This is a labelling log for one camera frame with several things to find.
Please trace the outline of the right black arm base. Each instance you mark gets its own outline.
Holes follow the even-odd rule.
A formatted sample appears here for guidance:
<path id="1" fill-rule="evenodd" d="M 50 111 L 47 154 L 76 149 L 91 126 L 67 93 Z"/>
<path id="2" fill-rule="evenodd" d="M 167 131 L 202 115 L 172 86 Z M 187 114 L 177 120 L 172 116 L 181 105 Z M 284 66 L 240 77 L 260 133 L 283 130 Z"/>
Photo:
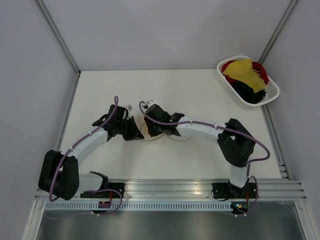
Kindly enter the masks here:
<path id="1" fill-rule="evenodd" d="M 242 188 L 236 187 L 230 182 L 212 183 L 213 198 L 218 200 L 255 199 L 257 192 L 254 182 L 247 182 Z"/>

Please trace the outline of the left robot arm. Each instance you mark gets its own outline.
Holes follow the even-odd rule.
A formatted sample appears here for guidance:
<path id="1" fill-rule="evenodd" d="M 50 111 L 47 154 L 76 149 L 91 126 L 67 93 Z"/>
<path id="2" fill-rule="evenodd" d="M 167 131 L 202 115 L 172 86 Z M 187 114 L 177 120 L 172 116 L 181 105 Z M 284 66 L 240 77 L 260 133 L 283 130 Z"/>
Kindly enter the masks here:
<path id="1" fill-rule="evenodd" d="M 62 150 L 49 150 L 38 180 L 38 188 L 49 194 L 50 201 L 70 200 L 77 193 L 94 194 L 104 198 L 109 193 L 109 178 L 97 171 L 79 172 L 80 165 L 97 148 L 117 135 L 125 141 L 142 140 L 144 136 L 131 115 L 132 106 L 112 104 L 107 114 L 90 127 L 88 133 Z"/>

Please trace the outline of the cream mesh laundry bag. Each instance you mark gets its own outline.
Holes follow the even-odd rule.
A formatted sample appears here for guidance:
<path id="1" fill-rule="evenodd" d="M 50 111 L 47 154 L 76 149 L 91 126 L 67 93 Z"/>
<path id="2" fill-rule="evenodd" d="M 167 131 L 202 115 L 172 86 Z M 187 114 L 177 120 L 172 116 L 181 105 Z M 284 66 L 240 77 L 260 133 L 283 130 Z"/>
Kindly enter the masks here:
<path id="1" fill-rule="evenodd" d="M 171 140 L 177 141 L 177 142 L 187 141 L 191 138 L 190 136 L 166 135 L 165 133 L 161 133 L 160 135 L 157 135 L 157 136 L 150 136 L 148 133 L 147 125 L 145 122 L 140 126 L 139 130 L 144 137 L 144 139 L 142 139 L 143 142 L 153 142 L 153 141 L 159 140 L 160 138 L 165 137 L 165 136 L 167 136 Z"/>

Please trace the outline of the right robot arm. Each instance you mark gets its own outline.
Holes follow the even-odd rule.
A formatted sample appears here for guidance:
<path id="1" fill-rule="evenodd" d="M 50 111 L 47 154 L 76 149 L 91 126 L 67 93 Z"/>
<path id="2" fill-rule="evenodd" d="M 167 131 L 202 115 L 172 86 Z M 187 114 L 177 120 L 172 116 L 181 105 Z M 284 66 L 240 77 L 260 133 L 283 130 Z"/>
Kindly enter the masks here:
<path id="1" fill-rule="evenodd" d="M 152 137 L 162 133 L 168 136 L 197 138 L 216 143 L 230 164 L 228 192 L 235 198 L 241 197 L 247 190 L 249 157 L 253 153 L 255 142 L 250 133 L 236 119 L 226 123 L 210 123 L 193 120 L 182 113 L 170 115 L 153 100 L 140 103 L 148 134 Z"/>

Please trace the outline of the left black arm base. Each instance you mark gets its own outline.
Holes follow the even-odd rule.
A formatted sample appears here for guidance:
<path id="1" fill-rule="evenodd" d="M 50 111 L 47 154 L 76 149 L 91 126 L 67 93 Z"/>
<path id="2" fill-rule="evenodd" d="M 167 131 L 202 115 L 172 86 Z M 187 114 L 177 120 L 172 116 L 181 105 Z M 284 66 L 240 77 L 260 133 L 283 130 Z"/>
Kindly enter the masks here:
<path id="1" fill-rule="evenodd" d="M 108 184 L 108 190 L 102 188 L 103 191 L 85 191 L 80 194 L 82 199 L 120 199 L 124 197 L 125 183 L 124 182 L 111 182 Z"/>

